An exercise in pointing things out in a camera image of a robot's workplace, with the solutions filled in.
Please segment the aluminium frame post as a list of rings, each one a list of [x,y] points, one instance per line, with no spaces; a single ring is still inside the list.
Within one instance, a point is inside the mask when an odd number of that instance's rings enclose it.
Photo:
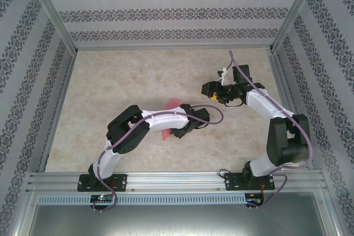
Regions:
[[[295,21],[296,17],[298,16],[299,12],[301,11],[304,3],[306,0],[294,0],[293,4],[291,5],[289,12],[285,16],[284,22],[280,26],[274,41],[270,46],[271,53],[275,53],[280,48],[283,40],[285,39],[291,25]]]
[[[55,8],[55,5],[53,4],[52,0],[39,0],[41,5],[43,6],[46,14],[52,21],[54,27],[58,31],[61,39],[63,40],[64,44],[68,48],[69,52],[71,55],[76,55],[77,54],[77,47],[67,30],[59,12]]]

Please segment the aluminium mounting rail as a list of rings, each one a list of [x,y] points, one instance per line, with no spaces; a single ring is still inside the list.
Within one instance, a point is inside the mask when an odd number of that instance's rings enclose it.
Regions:
[[[283,192],[328,191],[320,170],[287,170]],[[27,193],[77,193],[79,172],[32,173]],[[126,193],[226,193],[225,181],[216,171],[202,172],[128,172]]]

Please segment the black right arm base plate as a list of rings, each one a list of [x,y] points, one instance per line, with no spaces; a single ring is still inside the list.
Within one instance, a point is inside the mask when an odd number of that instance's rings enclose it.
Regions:
[[[225,186],[227,191],[275,190],[274,180],[270,175],[246,179],[241,173],[226,173]]]

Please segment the pink red cloth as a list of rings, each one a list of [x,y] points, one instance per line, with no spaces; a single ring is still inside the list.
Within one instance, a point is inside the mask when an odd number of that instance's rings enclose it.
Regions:
[[[173,109],[173,108],[176,108],[176,107],[179,107],[181,104],[183,104],[183,101],[179,100],[179,99],[175,99],[175,98],[171,98],[166,106],[165,106],[165,110],[168,110],[168,109]],[[163,129],[162,130],[162,139],[163,140],[166,140],[167,137],[170,135],[171,133],[171,129]]]

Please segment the grey sheet metal tray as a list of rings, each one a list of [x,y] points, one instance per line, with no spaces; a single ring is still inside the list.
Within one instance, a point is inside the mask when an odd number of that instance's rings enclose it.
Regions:
[[[120,206],[95,213],[88,206],[35,206],[16,236],[343,236],[327,213],[300,200],[248,210],[237,205]]]

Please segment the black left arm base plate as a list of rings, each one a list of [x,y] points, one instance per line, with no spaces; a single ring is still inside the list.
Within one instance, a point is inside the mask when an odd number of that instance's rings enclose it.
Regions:
[[[111,177],[103,179],[104,183],[115,192],[124,192],[126,190],[127,175],[113,174]],[[79,177],[77,190],[79,192],[108,192],[109,189],[104,186],[97,178],[89,174],[82,174]]]

